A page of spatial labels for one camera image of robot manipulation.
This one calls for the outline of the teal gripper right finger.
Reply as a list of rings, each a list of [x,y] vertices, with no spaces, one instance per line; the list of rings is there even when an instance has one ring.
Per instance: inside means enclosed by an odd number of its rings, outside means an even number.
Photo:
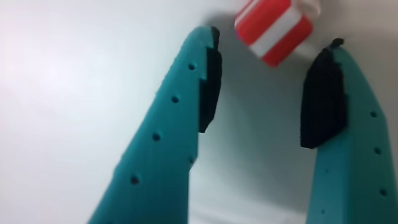
[[[303,85],[300,144],[317,154],[307,222],[396,223],[387,122],[343,42],[318,54]]]

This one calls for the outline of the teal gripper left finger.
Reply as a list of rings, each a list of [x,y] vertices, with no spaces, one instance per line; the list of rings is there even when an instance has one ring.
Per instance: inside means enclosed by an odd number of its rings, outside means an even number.
[[[220,32],[189,33],[90,218],[96,224],[186,223],[189,172],[198,136],[212,122],[221,88]]]

